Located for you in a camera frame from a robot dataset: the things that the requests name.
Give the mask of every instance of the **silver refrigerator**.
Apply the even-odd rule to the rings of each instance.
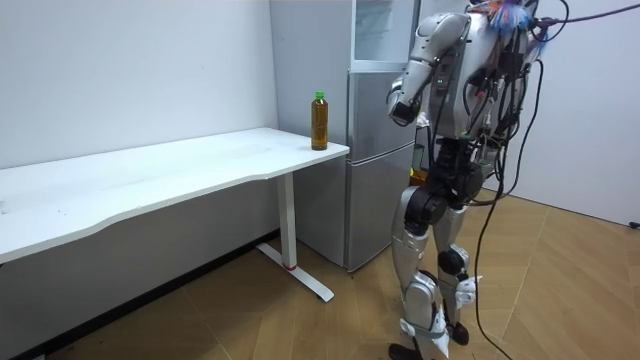
[[[323,90],[329,141],[351,149],[294,173],[298,240],[348,271],[390,244],[409,184],[415,125],[393,123],[386,96],[404,70],[415,11],[405,0],[271,2],[280,129],[309,136]]]

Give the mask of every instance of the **freezer door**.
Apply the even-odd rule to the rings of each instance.
[[[346,263],[355,271],[391,243],[391,222],[409,186],[413,144],[347,167]]]
[[[371,159],[415,140],[415,123],[403,128],[387,115],[387,93],[393,80],[400,74],[349,74],[348,142],[351,162]]]

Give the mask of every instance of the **plastic bottle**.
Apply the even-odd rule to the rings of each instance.
[[[316,91],[316,99],[311,103],[311,148],[327,149],[327,123],[329,103],[324,99],[324,91]]]

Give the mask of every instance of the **floor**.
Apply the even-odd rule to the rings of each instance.
[[[486,211],[471,209],[459,237],[472,257]],[[434,247],[423,261],[431,271]],[[303,245],[299,258],[333,290],[331,302],[253,251],[48,359],[378,360],[388,359],[388,343],[407,344],[389,249],[355,274]],[[638,359],[639,231],[507,198],[480,273],[483,326],[514,359]],[[480,335],[473,308],[463,314],[471,343],[452,344],[450,358],[504,359]]]

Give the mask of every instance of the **desk leg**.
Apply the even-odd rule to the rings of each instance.
[[[282,255],[267,244],[258,245],[258,249],[282,266],[289,274],[305,284],[319,298],[328,302],[333,292],[318,280],[298,267],[296,257],[296,214],[293,201],[293,173],[284,174],[278,181],[278,208],[280,210],[280,239]]]

